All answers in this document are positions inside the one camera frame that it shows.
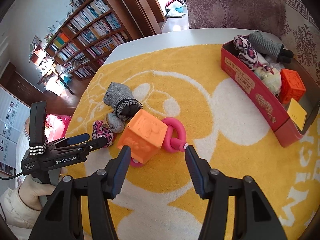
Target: orange toy block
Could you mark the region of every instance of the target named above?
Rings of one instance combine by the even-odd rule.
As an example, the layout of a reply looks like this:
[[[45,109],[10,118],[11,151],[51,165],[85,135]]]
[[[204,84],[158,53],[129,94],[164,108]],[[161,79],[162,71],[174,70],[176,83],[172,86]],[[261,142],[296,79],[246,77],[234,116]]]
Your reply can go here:
[[[145,164],[161,148],[168,126],[140,109],[130,120],[118,141],[117,147],[131,148],[131,157]]]
[[[282,69],[280,75],[282,82],[279,95],[280,102],[287,104],[291,98],[298,102],[306,92],[306,88],[298,72],[290,69]]]

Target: yellow towel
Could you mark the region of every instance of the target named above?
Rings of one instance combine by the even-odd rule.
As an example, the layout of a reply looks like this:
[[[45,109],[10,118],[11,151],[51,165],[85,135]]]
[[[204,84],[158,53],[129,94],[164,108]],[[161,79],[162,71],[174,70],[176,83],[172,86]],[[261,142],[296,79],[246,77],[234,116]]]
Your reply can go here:
[[[111,82],[128,85],[146,111],[173,116],[187,142],[227,176],[251,175],[290,240],[304,231],[320,203],[320,116],[299,142],[282,148],[255,105],[220,68],[221,45],[165,49],[102,66],[75,111],[67,136],[92,133],[112,109],[102,98]],[[70,166],[74,178],[104,168],[115,146]],[[232,238],[230,198],[225,239]],[[121,193],[109,201],[120,240],[197,239],[207,201],[196,195],[183,153],[160,150],[145,166],[129,167]],[[86,199],[83,224],[89,232]]]

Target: white table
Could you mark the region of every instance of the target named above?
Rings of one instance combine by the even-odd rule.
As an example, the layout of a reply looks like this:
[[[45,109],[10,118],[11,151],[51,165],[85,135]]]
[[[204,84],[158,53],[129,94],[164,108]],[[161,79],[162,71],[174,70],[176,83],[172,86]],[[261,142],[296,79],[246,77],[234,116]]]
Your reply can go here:
[[[201,44],[224,44],[233,40],[236,35],[249,35],[253,32],[253,30],[244,29],[208,28],[162,33],[130,41],[116,47],[105,64],[161,49]],[[266,36],[275,42],[282,43],[273,34],[266,33]]]

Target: yellow card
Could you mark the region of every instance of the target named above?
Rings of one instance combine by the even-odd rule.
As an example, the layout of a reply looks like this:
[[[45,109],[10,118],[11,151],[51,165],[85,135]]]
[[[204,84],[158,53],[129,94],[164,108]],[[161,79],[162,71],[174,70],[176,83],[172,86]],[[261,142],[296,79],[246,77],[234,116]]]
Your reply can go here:
[[[294,121],[294,123],[302,131],[304,122],[306,121],[307,112],[293,98],[291,98],[287,113],[292,119],[292,121]]]

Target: metal bolt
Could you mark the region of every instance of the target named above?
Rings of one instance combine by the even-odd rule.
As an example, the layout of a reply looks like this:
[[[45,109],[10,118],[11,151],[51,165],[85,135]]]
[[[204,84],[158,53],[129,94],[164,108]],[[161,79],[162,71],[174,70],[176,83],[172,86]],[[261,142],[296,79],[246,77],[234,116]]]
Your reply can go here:
[[[99,176],[102,176],[102,175],[106,174],[106,170],[105,169],[100,169],[100,170],[97,171],[97,174]]]
[[[248,182],[248,183],[253,182],[253,178],[251,178],[250,176],[245,176],[245,177],[244,177],[244,180],[245,180],[246,182]]]
[[[218,174],[219,174],[219,170],[217,170],[217,169],[211,169],[211,170],[210,170],[210,173],[211,173],[212,175],[218,175]]]
[[[63,181],[64,182],[69,182],[71,180],[71,176],[64,176]]]

